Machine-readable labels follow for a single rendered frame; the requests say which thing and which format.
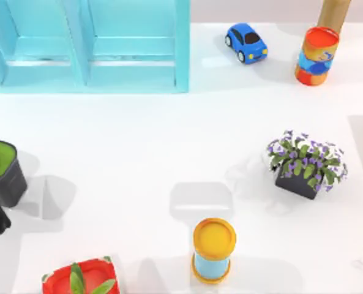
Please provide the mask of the yellow and blue can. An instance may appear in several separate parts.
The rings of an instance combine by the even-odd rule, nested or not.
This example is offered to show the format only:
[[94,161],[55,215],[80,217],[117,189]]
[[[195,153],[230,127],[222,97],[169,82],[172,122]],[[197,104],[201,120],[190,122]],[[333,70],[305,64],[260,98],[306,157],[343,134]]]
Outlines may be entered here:
[[191,267],[195,277],[205,284],[222,282],[230,272],[235,245],[236,232],[229,222],[219,217],[200,221],[193,231]]

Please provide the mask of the light blue rack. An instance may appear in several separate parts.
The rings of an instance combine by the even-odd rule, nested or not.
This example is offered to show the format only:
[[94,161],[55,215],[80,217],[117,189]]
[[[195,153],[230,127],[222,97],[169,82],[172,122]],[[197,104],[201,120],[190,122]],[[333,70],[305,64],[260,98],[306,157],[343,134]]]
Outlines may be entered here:
[[189,89],[190,0],[0,0],[0,94]]

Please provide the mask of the blue toy car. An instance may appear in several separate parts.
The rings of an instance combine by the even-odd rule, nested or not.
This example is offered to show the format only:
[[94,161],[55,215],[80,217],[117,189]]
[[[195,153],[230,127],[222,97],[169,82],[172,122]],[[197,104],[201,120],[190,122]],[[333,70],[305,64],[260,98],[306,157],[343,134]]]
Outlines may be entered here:
[[226,32],[225,44],[243,64],[253,64],[268,56],[265,42],[247,23],[232,25]]

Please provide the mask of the purple flower plant pot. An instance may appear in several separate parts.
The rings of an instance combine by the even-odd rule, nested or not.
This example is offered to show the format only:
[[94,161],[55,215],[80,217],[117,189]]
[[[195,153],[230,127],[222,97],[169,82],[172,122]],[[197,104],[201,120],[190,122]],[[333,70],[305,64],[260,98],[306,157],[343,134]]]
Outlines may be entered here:
[[304,132],[285,130],[266,147],[275,185],[309,200],[329,192],[348,176],[344,151],[328,141],[316,141]]

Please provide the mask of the orange and blue can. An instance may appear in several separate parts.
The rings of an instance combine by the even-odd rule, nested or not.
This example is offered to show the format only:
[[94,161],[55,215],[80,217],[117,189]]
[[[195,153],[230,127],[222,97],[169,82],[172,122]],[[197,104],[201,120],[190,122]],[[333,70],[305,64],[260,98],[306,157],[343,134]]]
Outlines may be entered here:
[[315,26],[307,30],[298,56],[295,77],[307,86],[325,82],[339,44],[339,35],[331,28]]

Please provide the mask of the red plant pot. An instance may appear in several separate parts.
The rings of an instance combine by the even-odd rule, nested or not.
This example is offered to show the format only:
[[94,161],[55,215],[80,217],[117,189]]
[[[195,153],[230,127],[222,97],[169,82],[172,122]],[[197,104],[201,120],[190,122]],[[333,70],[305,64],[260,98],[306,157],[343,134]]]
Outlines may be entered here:
[[109,256],[73,263],[42,277],[42,294],[121,294]]

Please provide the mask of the grey pot with green plant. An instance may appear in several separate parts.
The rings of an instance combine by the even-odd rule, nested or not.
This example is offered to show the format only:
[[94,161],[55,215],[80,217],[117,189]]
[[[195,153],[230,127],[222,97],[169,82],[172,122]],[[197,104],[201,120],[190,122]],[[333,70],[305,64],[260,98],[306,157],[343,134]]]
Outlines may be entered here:
[[18,160],[17,148],[0,140],[0,204],[13,208],[28,188]]

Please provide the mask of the tan cardboard tube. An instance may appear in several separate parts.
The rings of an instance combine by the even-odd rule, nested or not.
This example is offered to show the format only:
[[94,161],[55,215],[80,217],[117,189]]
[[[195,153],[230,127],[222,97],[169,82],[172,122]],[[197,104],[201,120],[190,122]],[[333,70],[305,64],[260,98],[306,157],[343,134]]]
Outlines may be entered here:
[[323,0],[317,26],[327,27],[340,34],[351,0]]

